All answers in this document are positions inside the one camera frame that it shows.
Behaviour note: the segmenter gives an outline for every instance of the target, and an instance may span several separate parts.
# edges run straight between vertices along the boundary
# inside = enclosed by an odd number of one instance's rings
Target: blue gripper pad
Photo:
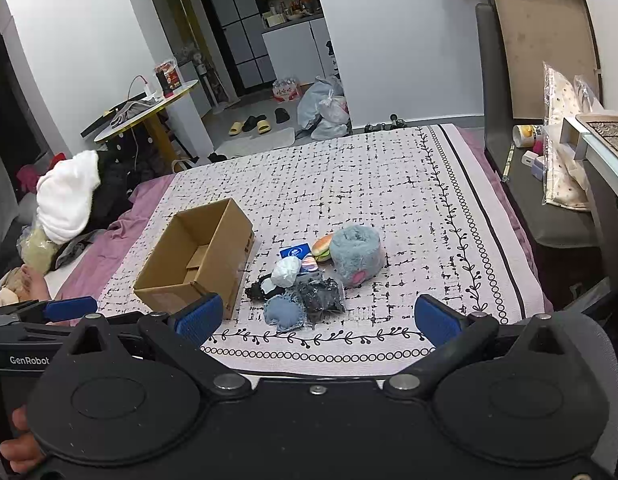
[[[44,308],[44,317],[49,321],[78,319],[98,310],[98,303],[90,296],[71,300],[49,301]]]
[[[223,300],[217,294],[207,294],[173,314],[171,321],[176,334],[199,348],[223,322]]]
[[[418,296],[413,306],[416,327],[438,348],[463,331],[467,319],[428,294]]]

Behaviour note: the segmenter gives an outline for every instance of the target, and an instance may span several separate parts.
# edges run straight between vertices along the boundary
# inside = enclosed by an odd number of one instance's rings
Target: table leg
[[[605,179],[588,160],[583,160],[585,174],[590,183],[587,199],[598,234],[605,273],[611,288],[618,287],[618,207],[616,195]]]
[[[151,139],[158,148],[158,151],[162,155],[164,162],[167,164],[169,170],[172,168],[172,163],[174,160],[180,160],[180,157],[176,154],[171,142],[169,141],[169,136],[167,135],[166,130],[164,129],[162,123],[160,122],[157,115],[152,115],[151,117],[147,117],[144,121],[144,126],[147,128]],[[180,171],[181,168],[176,166],[176,171]]]

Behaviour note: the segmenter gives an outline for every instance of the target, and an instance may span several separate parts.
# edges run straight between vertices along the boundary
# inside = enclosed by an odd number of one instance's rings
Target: leather seat
[[[520,122],[513,118],[507,59],[496,12],[490,5],[479,4],[476,18],[483,68],[485,155],[502,176],[512,145],[512,129]],[[525,151],[516,148],[503,188],[528,235],[543,290],[560,308],[572,300],[571,286],[594,285],[603,277],[598,238],[590,213],[543,205],[544,186],[522,164]]]

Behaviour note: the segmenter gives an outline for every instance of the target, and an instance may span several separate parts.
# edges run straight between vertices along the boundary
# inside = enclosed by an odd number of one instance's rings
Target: bed
[[[465,314],[487,312],[502,324],[550,309],[496,176],[480,147],[451,124],[316,142],[145,184],[129,212],[134,235],[97,240],[58,296],[93,295],[107,316],[147,311],[133,283],[169,219],[232,197],[253,222],[257,243],[233,318],[201,349],[248,374],[392,374],[432,350],[413,321],[422,293]],[[347,291],[344,315],[314,329],[276,333],[244,286],[271,272],[279,249],[311,243],[350,222],[381,232],[385,267]],[[106,268],[97,280],[94,264]]]

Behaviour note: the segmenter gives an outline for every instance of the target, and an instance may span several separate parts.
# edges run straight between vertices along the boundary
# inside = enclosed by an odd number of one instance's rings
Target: human foot
[[[22,295],[18,294],[20,301],[38,300],[50,301],[51,295],[46,286],[44,276],[33,267],[23,265],[22,269]]]

